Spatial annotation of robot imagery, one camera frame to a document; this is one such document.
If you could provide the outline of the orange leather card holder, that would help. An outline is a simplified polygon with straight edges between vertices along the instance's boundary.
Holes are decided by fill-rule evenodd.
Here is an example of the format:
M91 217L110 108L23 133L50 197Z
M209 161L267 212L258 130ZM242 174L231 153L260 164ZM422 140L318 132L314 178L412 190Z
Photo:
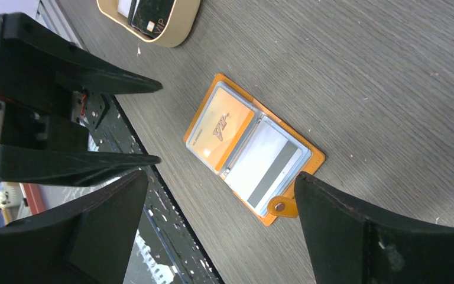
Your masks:
M183 141L266 226L295 218L295 179L325 154L227 76L218 73Z

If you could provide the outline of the gold VIP card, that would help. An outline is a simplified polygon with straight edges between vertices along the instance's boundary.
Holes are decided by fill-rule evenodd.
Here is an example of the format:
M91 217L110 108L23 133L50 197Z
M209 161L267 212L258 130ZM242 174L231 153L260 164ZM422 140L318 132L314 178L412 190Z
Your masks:
M193 127L187 146L213 171L220 172L255 112L229 88L218 85Z

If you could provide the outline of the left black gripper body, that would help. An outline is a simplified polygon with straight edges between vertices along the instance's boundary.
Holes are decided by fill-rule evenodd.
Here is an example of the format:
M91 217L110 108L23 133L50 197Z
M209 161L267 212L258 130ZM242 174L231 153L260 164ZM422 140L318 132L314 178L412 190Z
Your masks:
M88 94L73 92L70 112L62 117L0 100L0 145L42 151L88 151L90 134L80 123L82 106L78 103Z

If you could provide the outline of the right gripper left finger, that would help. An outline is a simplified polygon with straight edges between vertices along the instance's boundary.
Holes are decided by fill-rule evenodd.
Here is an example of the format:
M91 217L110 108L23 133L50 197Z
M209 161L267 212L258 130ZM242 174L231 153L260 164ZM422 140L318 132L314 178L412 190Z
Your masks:
M122 283L147 188L138 170L0 228L0 283Z

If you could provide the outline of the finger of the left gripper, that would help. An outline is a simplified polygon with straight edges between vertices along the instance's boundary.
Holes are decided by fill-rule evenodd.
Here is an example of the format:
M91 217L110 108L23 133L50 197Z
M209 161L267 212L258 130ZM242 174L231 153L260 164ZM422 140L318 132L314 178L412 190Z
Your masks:
M153 93L162 84L121 69L22 12L0 14L0 100L41 114L67 115L72 93Z
M42 151L0 145L0 182L89 187L160 162L158 156L149 154Z

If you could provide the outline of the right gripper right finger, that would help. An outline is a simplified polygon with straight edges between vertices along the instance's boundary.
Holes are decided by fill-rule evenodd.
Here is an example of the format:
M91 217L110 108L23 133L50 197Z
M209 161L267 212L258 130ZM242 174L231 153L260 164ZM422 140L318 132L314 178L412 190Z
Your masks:
M294 193L317 283L454 283L454 227L396 214L306 172Z

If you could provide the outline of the white striped card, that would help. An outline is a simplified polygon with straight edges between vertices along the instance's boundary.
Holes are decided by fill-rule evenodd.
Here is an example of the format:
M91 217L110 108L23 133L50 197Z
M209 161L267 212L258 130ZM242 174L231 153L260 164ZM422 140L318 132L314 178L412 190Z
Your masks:
M265 216L268 201L285 191L310 156L279 125L262 120L224 181L257 215Z

